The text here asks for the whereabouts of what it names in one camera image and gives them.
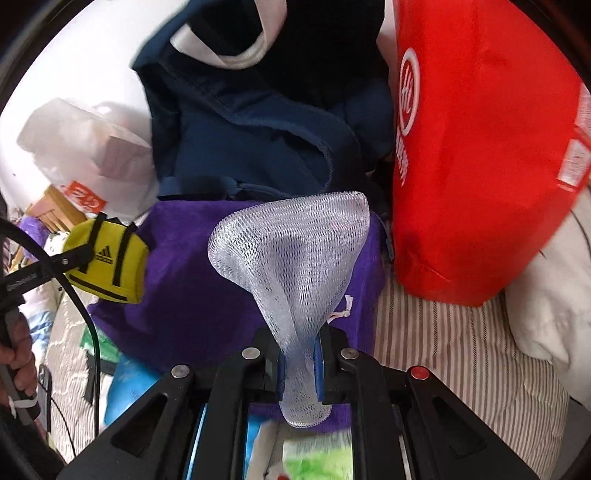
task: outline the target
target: white mesh bag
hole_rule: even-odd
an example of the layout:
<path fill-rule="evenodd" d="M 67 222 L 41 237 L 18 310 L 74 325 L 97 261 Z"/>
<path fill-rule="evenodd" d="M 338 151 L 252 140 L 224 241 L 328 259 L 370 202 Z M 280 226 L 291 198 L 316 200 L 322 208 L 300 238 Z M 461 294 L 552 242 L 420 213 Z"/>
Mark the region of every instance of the white mesh bag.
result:
<path fill-rule="evenodd" d="M 210 238 L 213 267 L 252 293 L 285 356 L 280 407 L 294 427 L 330 414 L 316 395 L 314 340 L 349 285 L 368 230 L 365 196 L 346 192 L 240 210 Z"/>

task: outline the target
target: circular logo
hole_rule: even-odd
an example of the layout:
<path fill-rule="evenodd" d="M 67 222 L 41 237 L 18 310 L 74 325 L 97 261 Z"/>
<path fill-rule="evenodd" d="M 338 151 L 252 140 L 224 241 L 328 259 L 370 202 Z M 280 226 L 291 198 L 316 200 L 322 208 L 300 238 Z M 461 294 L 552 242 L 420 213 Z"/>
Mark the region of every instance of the circular logo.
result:
<path fill-rule="evenodd" d="M 398 119 L 403 137 L 408 135 L 417 117 L 420 80 L 417 52 L 409 48 L 402 57 L 398 82 Z"/>

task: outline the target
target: green package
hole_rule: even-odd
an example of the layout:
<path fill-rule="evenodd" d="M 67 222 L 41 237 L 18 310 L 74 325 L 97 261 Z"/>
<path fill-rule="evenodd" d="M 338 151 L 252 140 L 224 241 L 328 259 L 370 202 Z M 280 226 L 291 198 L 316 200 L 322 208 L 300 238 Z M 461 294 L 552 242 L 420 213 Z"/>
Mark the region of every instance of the green package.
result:
<path fill-rule="evenodd" d="M 351 431 L 286 440 L 283 468 L 290 480 L 353 480 Z"/>
<path fill-rule="evenodd" d="M 96 329 L 96 333 L 99 337 L 100 359 L 106 362 L 111 362 L 112 364 L 118 364 L 119 358 L 121 357 L 119 349 L 101 330 Z M 90 330 L 88 327 L 84 329 L 82 339 L 80 340 L 80 346 L 94 356 L 95 349 L 92 346 L 92 337 L 90 336 Z"/>

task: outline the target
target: bag handle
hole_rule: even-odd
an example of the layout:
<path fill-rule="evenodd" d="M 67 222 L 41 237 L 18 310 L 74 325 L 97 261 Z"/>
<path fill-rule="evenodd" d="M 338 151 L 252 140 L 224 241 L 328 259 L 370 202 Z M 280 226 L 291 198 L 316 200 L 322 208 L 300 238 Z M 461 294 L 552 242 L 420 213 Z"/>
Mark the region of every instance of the bag handle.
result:
<path fill-rule="evenodd" d="M 234 57 L 217 55 L 193 33 L 186 23 L 170 38 L 171 45 L 180 53 L 213 67 L 227 70 L 243 70 L 256 65 L 269 51 L 283 27 L 283 23 L 287 18 L 287 1 L 254 1 L 261 19 L 262 33 L 241 54 Z"/>

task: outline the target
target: yellow adidas bag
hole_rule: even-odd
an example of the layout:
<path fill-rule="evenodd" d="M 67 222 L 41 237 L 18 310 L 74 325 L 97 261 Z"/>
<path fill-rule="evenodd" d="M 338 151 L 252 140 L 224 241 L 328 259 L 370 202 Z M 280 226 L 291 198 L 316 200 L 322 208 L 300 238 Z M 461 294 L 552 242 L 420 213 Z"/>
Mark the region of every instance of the yellow adidas bag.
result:
<path fill-rule="evenodd" d="M 76 225 L 64 251 L 88 243 L 95 257 L 90 263 L 66 272 L 68 280 L 105 300 L 139 303 L 144 295 L 148 247 L 135 234 L 136 228 L 134 223 L 126 227 L 107 220 L 104 213 Z"/>

